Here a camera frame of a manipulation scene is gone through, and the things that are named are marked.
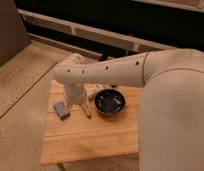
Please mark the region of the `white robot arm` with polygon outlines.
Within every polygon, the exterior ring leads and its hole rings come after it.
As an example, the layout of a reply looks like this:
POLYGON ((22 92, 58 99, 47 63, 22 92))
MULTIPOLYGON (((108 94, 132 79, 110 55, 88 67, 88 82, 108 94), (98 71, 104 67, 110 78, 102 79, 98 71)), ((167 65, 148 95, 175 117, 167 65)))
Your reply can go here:
POLYGON ((91 64, 75 53, 56 65, 54 78, 71 104, 86 99, 86 83, 141 87, 140 171, 204 171, 204 52, 168 49, 91 64))

